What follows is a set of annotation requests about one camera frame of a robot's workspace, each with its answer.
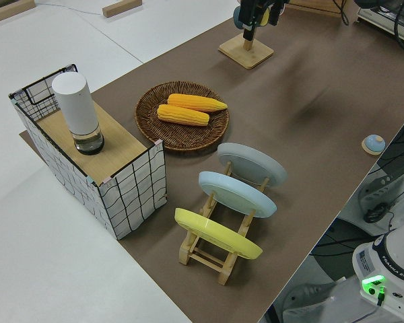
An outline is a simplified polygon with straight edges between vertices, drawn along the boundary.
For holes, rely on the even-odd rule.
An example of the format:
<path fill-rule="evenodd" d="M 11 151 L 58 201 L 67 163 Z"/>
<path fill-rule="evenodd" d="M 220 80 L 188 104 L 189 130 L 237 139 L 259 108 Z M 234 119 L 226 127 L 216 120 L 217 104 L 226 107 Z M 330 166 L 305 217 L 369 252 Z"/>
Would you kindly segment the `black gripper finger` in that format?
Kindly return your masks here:
<path fill-rule="evenodd" d="M 269 13 L 269 24 L 271 24 L 272 26 L 276 26 L 282 12 L 283 12 L 282 7 L 271 7 Z"/>
<path fill-rule="evenodd" d="M 257 29 L 257 17 L 259 9 L 257 7 L 241 7 L 238 20 L 243 24 L 243 38 L 253 39 Z"/>

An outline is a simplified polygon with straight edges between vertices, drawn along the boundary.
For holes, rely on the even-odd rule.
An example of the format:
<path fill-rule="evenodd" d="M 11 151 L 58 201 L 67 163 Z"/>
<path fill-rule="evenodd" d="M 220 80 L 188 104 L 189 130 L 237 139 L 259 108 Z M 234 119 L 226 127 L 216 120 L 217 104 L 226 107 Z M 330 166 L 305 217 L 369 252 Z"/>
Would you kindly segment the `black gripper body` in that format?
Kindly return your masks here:
<path fill-rule="evenodd" d="M 284 6 L 289 2 L 289 0 L 239 0 L 241 6 L 247 7 L 269 7 L 277 4 Z"/>

